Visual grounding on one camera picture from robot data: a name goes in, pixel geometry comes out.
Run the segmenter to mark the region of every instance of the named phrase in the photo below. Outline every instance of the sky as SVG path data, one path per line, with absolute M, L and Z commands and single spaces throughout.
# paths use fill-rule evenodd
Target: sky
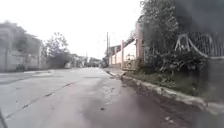
M 0 22 L 17 23 L 47 40 L 62 33 L 71 53 L 101 59 L 110 44 L 127 40 L 140 16 L 140 0 L 0 0 Z

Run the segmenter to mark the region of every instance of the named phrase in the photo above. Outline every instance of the grass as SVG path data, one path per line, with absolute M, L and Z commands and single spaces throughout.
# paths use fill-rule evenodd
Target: grass
M 168 73 L 154 73 L 146 75 L 141 72 L 126 72 L 125 75 L 192 96 L 200 96 L 203 92 L 203 89 L 199 86 L 197 78 L 186 76 L 181 73 L 174 75 Z

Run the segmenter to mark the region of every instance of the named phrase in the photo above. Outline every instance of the bush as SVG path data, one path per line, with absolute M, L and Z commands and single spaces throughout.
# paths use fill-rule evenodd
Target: bush
M 69 53 L 60 53 L 53 57 L 48 57 L 48 64 L 51 68 L 65 68 L 66 64 L 72 60 Z
M 150 57 L 147 64 L 139 67 L 146 74 L 155 72 L 198 72 L 206 63 L 206 58 L 194 53 L 156 54 Z

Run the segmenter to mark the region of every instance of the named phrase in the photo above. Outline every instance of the road edge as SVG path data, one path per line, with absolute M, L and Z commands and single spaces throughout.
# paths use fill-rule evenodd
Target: road edge
M 137 86 L 144 86 L 150 91 L 155 91 L 157 94 L 164 96 L 166 98 L 172 99 L 176 102 L 182 102 L 186 105 L 192 105 L 198 107 L 202 111 L 209 112 L 212 115 L 220 115 L 224 114 L 224 104 L 221 103 L 214 103 L 214 102 L 206 102 L 206 100 L 200 98 L 200 97 L 194 97 L 190 95 L 183 94 L 181 92 L 177 92 L 165 87 L 160 87 L 158 85 L 144 82 L 142 80 L 126 76 L 125 73 L 123 74 L 116 74 L 111 71 L 106 71 L 108 74 L 117 77 L 124 80 L 131 80 L 133 81 Z

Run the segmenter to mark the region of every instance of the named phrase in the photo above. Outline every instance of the wet road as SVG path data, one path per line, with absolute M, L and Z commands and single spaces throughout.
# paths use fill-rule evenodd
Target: wet road
M 0 76 L 0 107 L 9 128 L 184 128 L 98 68 L 19 76 Z

